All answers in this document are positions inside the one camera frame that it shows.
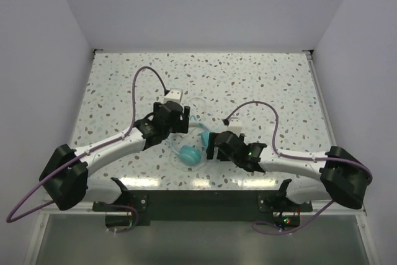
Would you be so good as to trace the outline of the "teal cat-ear headphones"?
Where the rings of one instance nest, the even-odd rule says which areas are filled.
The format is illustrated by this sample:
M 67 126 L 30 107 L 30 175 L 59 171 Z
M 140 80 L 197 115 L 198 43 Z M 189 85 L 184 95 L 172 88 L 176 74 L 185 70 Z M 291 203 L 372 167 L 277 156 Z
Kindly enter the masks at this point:
M 176 145 L 176 134 L 172 134 L 166 139 L 166 143 L 169 145 L 172 153 L 184 166 L 196 167 L 202 160 L 206 149 L 209 146 L 210 129 L 201 121 L 198 117 L 190 116 L 189 118 L 189 132 L 186 136 L 181 137 L 183 141 L 187 137 L 194 137 L 194 133 L 197 132 L 199 140 L 198 145 L 190 145 L 178 143 Z

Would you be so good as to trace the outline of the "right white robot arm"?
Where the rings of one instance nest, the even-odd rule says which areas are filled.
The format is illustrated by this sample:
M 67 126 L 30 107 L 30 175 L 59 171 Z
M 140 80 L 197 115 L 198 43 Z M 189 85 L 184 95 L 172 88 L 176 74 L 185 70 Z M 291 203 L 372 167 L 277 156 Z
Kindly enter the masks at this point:
M 265 143 L 246 144 L 243 136 L 231 131 L 209 134 L 207 159 L 214 158 L 249 173 L 278 172 L 301 178 L 298 184 L 281 187 L 277 194 L 276 203 L 284 211 L 313 200 L 333 200 L 349 209 L 361 209 L 373 179 L 366 166 L 339 146 L 317 153 L 277 151 Z

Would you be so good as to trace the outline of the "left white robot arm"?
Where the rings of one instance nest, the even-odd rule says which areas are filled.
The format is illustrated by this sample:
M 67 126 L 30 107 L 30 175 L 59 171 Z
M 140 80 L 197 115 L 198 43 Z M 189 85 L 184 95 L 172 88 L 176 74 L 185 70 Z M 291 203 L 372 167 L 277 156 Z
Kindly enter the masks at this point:
M 154 103 L 153 111 L 126 131 L 92 145 L 55 149 L 39 181 L 59 210 L 85 200 L 106 202 L 114 210 L 128 205 L 120 183 L 101 184 L 90 177 L 114 161 L 162 143 L 171 133 L 187 133 L 190 107 L 167 101 Z

